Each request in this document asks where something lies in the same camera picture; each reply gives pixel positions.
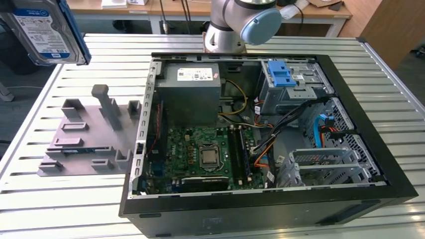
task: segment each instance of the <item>power supply label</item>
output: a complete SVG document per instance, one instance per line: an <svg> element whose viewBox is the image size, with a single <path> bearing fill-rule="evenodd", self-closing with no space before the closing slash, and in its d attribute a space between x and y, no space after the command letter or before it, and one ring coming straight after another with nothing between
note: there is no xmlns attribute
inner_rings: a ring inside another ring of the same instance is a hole
<svg viewBox="0 0 425 239"><path fill-rule="evenodd" d="M212 81L212 68L180 68L177 70L177 81Z"/></svg>
<svg viewBox="0 0 425 239"><path fill-rule="evenodd" d="M69 49L57 32L60 26L55 25L47 10L20 8L14 12L14 16L41 56L69 57Z"/></svg>

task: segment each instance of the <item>motherboard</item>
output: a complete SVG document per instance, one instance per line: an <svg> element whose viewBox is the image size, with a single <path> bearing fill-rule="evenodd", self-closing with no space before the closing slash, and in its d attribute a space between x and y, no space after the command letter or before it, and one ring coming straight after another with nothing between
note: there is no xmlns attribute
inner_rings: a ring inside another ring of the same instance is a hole
<svg viewBox="0 0 425 239"><path fill-rule="evenodd" d="M261 170L249 166L251 128L189 127L168 131L167 160L152 164L159 193L260 189Z"/></svg>

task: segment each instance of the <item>western digital hard drive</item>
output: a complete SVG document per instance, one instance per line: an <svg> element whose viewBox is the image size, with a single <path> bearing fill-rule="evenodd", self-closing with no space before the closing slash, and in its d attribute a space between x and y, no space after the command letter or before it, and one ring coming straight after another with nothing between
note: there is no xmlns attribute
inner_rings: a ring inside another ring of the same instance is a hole
<svg viewBox="0 0 425 239"><path fill-rule="evenodd" d="M91 54L65 0L2 0L0 15L35 64L89 63Z"/></svg>

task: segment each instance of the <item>yellow wire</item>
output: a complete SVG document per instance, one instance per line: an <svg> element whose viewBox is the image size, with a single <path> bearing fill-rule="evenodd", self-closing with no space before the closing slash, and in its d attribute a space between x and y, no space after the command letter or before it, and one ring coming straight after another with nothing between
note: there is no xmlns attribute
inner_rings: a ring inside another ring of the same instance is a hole
<svg viewBox="0 0 425 239"><path fill-rule="evenodd" d="M240 110L237 110L237 111L235 111L235 112L219 113L219 115L221 115L221 116L235 115L235 114L243 112L243 111L245 110L247 105L248 105L248 99L247 99L247 95L245 95L245 92L243 91L243 89L239 87L239 85L237 85L233 81L231 81L231 80L225 80L225 81L231 82L232 85L235 85L235 87L239 89L239 91L240 91L241 94L244 95L245 103L244 103L244 105L243 105L243 107L241 107Z"/></svg>

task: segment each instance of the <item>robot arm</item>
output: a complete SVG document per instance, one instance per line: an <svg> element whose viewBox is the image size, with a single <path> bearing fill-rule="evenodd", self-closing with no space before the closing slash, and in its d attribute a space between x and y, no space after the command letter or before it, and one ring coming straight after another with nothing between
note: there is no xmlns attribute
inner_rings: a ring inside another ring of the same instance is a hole
<svg viewBox="0 0 425 239"><path fill-rule="evenodd" d="M239 53L244 43L260 45L276 34L281 15L276 0L215 0L205 35L208 52Z"/></svg>

